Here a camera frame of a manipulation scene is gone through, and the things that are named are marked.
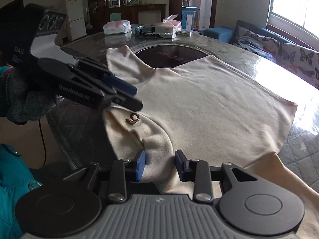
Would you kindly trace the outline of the gloved left hand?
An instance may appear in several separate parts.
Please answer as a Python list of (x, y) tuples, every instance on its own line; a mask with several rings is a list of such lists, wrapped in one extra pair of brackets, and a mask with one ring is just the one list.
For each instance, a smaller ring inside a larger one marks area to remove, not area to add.
[(63, 100), (50, 91), (28, 86), (15, 67), (1, 67), (1, 117), (10, 122), (24, 125), (42, 119)]

